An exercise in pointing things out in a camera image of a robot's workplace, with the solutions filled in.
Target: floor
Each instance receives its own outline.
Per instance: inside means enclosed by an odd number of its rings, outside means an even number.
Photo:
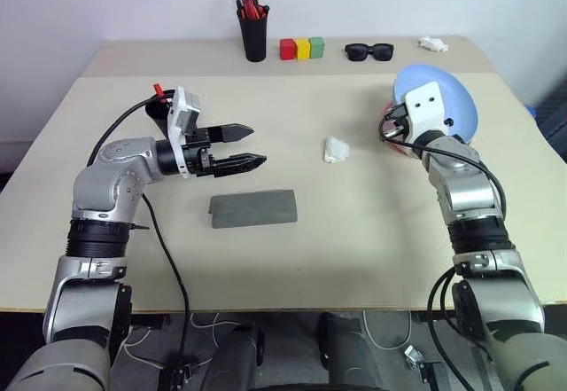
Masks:
[[[360,312],[336,313],[344,317],[360,317]],[[210,324],[214,315],[201,314],[195,321]],[[249,313],[220,315],[218,321],[234,320],[237,322],[256,323],[266,334],[266,352],[264,364],[258,369],[256,387],[281,385],[287,383],[324,383],[328,376],[319,362],[319,350],[315,340],[315,330],[319,313],[314,312],[282,312],[282,313]],[[370,333],[375,342],[381,346],[393,346],[402,342],[408,331],[408,313],[401,311],[367,311]],[[165,360],[176,348],[179,340],[181,315],[172,316],[171,324],[163,330],[151,331],[147,338],[130,352],[155,361]],[[231,325],[215,328],[218,341],[232,329]],[[437,322],[439,338],[446,346],[447,353],[454,359],[462,374],[476,390],[502,390],[493,367],[478,350],[449,329],[444,322]],[[136,342],[142,338],[147,329],[140,328],[132,332],[128,342]],[[438,361],[439,356],[433,347],[426,324],[414,317],[412,334],[409,343],[419,349],[428,362]],[[205,361],[214,353],[211,329],[194,329],[191,327],[187,342],[187,354]],[[406,364],[403,349],[384,351],[372,347],[381,386],[388,390],[429,390],[417,371],[412,371]],[[205,368],[201,368],[191,379],[187,390],[198,390]],[[120,352],[112,370],[111,390],[135,389],[155,390],[159,370],[150,365],[133,360]],[[449,387],[440,390],[460,390],[452,374],[448,373]]]

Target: sunglasses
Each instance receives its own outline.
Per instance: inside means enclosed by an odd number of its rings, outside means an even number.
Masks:
[[[363,61],[369,54],[380,61],[389,61],[393,56],[393,45],[390,43],[375,43],[370,46],[365,43],[349,43],[345,45],[345,53],[351,61]]]

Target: beige tabletop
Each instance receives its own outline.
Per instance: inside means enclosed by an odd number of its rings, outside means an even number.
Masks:
[[[240,122],[255,129],[241,142],[215,145],[216,157],[268,156],[252,173],[169,177],[147,188],[194,309],[424,308],[453,252],[421,163],[377,140],[395,71],[367,63],[374,73],[127,77],[109,67],[110,77],[95,77],[92,66],[0,195],[0,309],[44,309],[65,252],[74,178],[109,123],[147,96],[153,82],[199,94],[202,126]],[[566,301],[567,168],[494,71],[456,72],[478,107],[472,144],[506,190],[509,234],[536,292],[545,303]],[[160,137],[140,112],[111,139],[142,136]],[[351,146],[345,162],[323,163],[327,136]],[[211,196],[276,189],[295,191],[296,223],[212,229]],[[144,206],[136,223],[151,225]],[[133,231],[127,254],[136,311],[183,307],[153,231]]]

